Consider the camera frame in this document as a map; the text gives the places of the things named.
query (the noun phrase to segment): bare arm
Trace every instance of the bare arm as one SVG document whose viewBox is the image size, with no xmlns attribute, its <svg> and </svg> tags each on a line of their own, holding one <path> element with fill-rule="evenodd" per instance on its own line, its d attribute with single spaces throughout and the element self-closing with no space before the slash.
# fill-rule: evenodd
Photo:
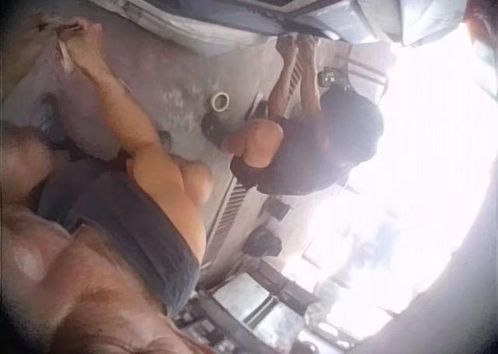
<svg viewBox="0 0 498 354">
<path fill-rule="evenodd" d="M 300 37 L 300 58 L 303 59 L 303 78 L 301 79 L 301 103 L 304 121 L 316 117 L 321 112 L 320 92 L 317 84 L 317 43 L 313 37 Z"/>
<path fill-rule="evenodd" d="M 283 68 L 277 83 L 268 97 L 268 118 L 276 121 L 286 114 L 289 100 L 290 78 L 296 64 L 297 46 L 293 37 L 280 37 L 277 40 L 277 51 L 283 58 Z"/>
<path fill-rule="evenodd" d="M 61 35 L 75 66 L 96 86 L 107 126 L 132 156 L 130 171 L 139 187 L 167 214 L 200 261 L 205 231 L 199 212 L 184 190 L 181 171 L 166 153 L 144 110 L 108 67 L 102 52 L 102 26 L 75 19 L 76 30 Z"/>
</svg>

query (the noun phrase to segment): dark shorts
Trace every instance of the dark shorts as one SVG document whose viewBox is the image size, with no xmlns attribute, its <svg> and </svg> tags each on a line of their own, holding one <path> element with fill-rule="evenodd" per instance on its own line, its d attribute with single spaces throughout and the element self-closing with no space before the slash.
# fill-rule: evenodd
<svg viewBox="0 0 498 354">
<path fill-rule="evenodd" d="M 74 233 L 90 224 L 174 316 L 188 301 L 200 268 L 184 238 L 125 172 L 85 159 L 56 172 L 40 189 L 36 213 Z"/>
</svg>

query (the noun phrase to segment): hand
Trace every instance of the hand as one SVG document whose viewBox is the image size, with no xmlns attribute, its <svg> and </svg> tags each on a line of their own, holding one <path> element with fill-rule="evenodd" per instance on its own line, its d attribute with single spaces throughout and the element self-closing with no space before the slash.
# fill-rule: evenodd
<svg viewBox="0 0 498 354">
<path fill-rule="evenodd" d="M 314 61 L 319 43 L 320 39 L 317 37 L 303 34 L 299 35 L 297 38 L 297 46 L 299 47 L 299 52 L 303 59 Z"/>
<path fill-rule="evenodd" d="M 296 37 L 292 35 L 281 36 L 277 39 L 275 46 L 276 50 L 280 53 L 284 61 L 297 55 Z"/>
<path fill-rule="evenodd" d="M 64 41 L 75 66 L 90 77 L 108 71 L 103 56 L 102 25 L 89 19 L 76 17 L 58 28 L 59 39 Z"/>
</svg>

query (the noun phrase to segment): cloth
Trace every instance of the cloth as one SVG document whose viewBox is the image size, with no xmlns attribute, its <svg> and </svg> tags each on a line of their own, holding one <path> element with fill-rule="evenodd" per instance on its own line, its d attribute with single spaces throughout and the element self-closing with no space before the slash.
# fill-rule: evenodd
<svg viewBox="0 0 498 354">
<path fill-rule="evenodd" d="M 267 195 L 308 195 L 330 187 L 347 171 L 335 167 L 319 149 L 313 127 L 281 117 L 283 140 L 273 161 L 264 169 L 248 166 L 241 157 L 230 164 L 246 189 L 257 187 Z"/>
<path fill-rule="evenodd" d="M 164 212 L 125 173 L 96 159 L 71 163 L 50 177 L 37 214 L 74 233 L 82 221 L 110 242 L 174 316 L 200 275 L 190 247 Z"/>
</svg>

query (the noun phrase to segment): black shoe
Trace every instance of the black shoe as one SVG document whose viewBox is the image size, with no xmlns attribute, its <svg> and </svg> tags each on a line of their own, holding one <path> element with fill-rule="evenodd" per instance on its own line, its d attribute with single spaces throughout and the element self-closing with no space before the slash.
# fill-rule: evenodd
<svg viewBox="0 0 498 354">
<path fill-rule="evenodd" d="M 202 134 L 221 150 L 221 145 L 228 132 L 223 128 L 216 114 L 213 112 L 207 113 L 201 121 Z"/>
<path fill-rule="evenodd" d="M 171 134 L 165 130 L 158 131 L 157 133 L 159 134 L 164 150 L 166 150 L 166 153 L 170 154 L 171 149 L 173 148 L 173 138 L 171 137 Z"/>
<path fill-rule="evenodd" d="M 30 125 L 41 130 L 54 144 L 60 144 L 65 139 L 58 106 L 58 99 L 53 93 L 44 93 L 38 97 L 30 115 Z"/>
</svg>

